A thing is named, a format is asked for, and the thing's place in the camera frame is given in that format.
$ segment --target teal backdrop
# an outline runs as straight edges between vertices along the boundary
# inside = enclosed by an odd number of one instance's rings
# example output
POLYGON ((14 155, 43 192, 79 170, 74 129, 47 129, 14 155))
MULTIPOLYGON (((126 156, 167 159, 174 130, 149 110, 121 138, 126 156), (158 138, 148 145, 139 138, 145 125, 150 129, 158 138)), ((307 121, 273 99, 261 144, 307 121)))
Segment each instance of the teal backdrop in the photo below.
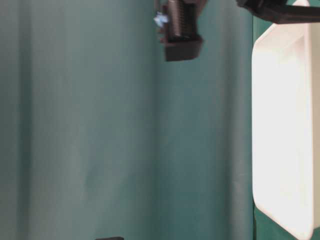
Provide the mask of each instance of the teal backdrop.
POLYGON ((164 62, 152 0, 0 1, 0 239, 249 240, 252 16, 164 62))

